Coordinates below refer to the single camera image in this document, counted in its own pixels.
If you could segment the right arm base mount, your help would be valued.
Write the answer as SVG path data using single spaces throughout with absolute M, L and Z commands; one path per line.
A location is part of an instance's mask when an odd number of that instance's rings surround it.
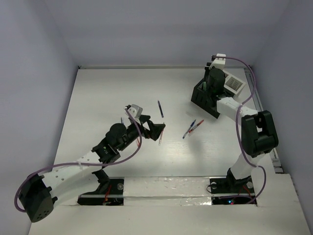
M 256 204 L 251 177 L 232 186 L 225 177 L 210 178 L 206 190 L 211 194 L 212 205 Z

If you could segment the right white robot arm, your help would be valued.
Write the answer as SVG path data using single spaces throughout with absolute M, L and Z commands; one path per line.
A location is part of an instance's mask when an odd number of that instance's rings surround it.
M 225 186 L 236 192 L 248 181 L 262 157 L 278 145 L 272 114 L 248 108 L 226 96 L 226 76 L 221 69 L 206 68 L 203 81 L 205 95 L 213 110 L 235 121 L 241 154 L 227 171 Z

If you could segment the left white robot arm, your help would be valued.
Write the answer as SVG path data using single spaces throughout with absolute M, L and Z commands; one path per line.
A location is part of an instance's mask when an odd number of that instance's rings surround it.
M 110 179 L 103 169 L 121 163 L 120 152 L 135 140 L 157 141 L 166 126 L 154 124 L 148 115 L 129 120 L 129 126 L 112 125 L 99 144 L 78 160 L 50 166 L 43 174 L 34 172 L 26 178 L 18 189 L 15 202 L 22 204 L 21 210 L 32 223 L 46 218 L 59 204 L 86 193 L 88 182 L 95 192 L 104 193 Z

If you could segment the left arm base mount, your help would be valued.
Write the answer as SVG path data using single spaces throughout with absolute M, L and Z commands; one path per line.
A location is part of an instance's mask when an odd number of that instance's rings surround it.
M 92 173 L 97 178 L 98 187 L 78 197 L 81 206 L 123 206 L 124 178 L 110 179 L 104 170 Z

